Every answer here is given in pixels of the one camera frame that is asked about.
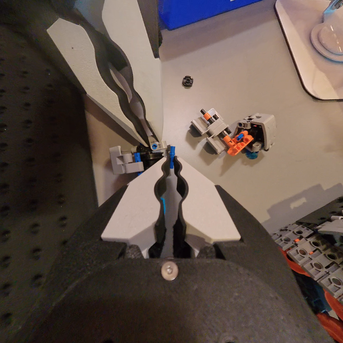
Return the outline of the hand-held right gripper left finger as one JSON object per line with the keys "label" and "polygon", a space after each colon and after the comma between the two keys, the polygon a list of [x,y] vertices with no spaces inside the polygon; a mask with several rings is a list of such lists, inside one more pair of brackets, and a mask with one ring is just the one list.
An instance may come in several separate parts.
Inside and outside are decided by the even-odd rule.
{"label": "hand-held right gripper left finger", "polygon": [[101,239],[139,247],[144,258],[166,233],[161,197],[166,191],[168,158],[163,157],[131,181],[107,223]]}

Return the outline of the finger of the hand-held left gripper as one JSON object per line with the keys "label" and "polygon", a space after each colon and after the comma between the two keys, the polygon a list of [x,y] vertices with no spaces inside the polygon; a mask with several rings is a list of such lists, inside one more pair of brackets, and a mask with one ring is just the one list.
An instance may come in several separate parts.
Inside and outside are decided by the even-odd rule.
{"label": "finger of the hand-held left gripper", "polygon": [[103,42],[96,40],[93,45],[85,28],[61,18],[57,19],[47,32],[87,96],[139,143],[147,147],[147,133],[140,119],[132,111],[126,92],[111,74]]}
{"label": "finger of the hand-held left gripper", "polygon": [[145,121],[156,139],[162,141],[161,61],[154,57],[140,14],[136,0],[106,0],[102,21],[131,68],[130,87],[143,102]]}

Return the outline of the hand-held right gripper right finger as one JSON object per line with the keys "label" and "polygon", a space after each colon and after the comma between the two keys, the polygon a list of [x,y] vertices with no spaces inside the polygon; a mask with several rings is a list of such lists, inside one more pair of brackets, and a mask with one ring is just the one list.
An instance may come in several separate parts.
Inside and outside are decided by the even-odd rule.
{"label": "hand-held right gripper right finger", "polygon": [[174,157],[174,173],[181,196],[174,224],[174,257],[197,257],[202,248],[240,241],[216,185],[180,157]]}

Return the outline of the grey curved panel brick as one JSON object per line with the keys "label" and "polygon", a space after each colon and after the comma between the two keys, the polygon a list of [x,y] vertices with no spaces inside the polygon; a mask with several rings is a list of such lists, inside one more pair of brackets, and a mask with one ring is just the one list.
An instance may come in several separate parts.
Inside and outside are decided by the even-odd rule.
{"label": "grey curved panel brick", "polygon": [[121,146],[109,148],[109,155],[114,175],[133,174],[144,172],[143,162],[131,152],[122,152]]}

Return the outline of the blue plastic bin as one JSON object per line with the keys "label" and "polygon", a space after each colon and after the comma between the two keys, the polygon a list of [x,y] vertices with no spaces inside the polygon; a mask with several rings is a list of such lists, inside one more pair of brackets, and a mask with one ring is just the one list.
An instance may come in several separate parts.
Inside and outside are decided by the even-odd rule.
{"label": "blue plastic bin", "polygon": [[158,14],[168,30],[174,30],[245,7],[259,0],[159,0]]}

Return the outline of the grey orange brick assembly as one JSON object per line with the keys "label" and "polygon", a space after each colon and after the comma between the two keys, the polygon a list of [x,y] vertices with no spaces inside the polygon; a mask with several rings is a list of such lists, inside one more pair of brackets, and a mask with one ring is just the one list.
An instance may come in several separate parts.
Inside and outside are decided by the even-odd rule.
{"label": "grey orange brick assembly", "polygon": [[201,109],[201,116],[191,121],[199,135],[216,154],[226,152],[229,156],[244,153],[254,160],[261,151],[268,152],[275,144],[277,123],[274,115],[255,113],[228,125],[214,109]]}

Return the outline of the grey orange tracked toy robot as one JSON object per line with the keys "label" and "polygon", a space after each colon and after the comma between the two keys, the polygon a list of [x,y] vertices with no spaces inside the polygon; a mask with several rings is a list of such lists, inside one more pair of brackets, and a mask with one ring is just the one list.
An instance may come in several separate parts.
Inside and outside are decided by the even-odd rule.
{"label": "grey orange tracked toy robot", "polygon": [[335,342],[343,342],[343,197],[270,234]]}

